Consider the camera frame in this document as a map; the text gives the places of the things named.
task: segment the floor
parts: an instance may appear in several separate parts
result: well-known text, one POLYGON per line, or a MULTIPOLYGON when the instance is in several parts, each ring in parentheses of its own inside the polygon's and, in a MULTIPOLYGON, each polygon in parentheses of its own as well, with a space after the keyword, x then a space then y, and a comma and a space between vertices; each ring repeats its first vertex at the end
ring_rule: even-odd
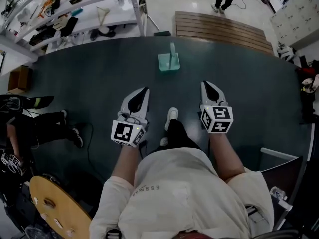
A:
MULTIPOLYGON (((232 5, 226 10, 224 15, 214 13, 210 7, 210 4, 215 2, 215 0, 147 0, 147 5, 150 17, 160 30, 168 30, 172 35, 175 35, 174 15, 177 10, 220 15, 263 30, 266 39, 271 42, 273 48, 276 50, 277 38, 269 21, 269 18, 273 15, 270 7, 261 3, 260 0, 243 1, 247 6, 245 10, 232 5)), ((234 0, 233 3, 242 8, 245 7, 242 0, 234 0)), ((156 29, 149 21, 147 34, 152 36, 154 32, 156 32, 156 29)), ((26 61, 22 61, 11 54, 7 54, 3 63, 1 75, 25 62, 26 61)))

